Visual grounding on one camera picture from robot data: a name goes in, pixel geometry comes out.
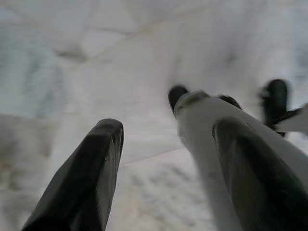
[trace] black foot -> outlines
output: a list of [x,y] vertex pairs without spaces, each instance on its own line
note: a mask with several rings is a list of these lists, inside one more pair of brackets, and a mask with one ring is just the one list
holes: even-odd
[[265,124],[272,129],[287,112],[288,87],[284,80],[271,81],[262,92]]
[[175,104],[179,98],[186,93],[188,93],[188,90],[183,86],[175,86],[169,91],[169,104],[172,111],[174,111]]
[[223,101],[232,104],[233,106],[236,106],[239,109],[242,109],[241,106],[237,103],[237,101],[232,98],[231,96],[227,96],[227,95],[221,95],[219,96],[220,99],[222,99]]

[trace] marble floor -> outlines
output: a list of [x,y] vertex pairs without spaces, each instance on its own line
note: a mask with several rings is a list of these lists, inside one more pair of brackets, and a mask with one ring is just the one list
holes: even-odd
[[307,0],[0,0],[0,23],[38,28],[66,73],[46,181],[98,120],[124,124],[113,231],[216,230],[168,89],[229,94],[261,118],[260,87],[283,78],[298,107],[308,97],[307,20]]

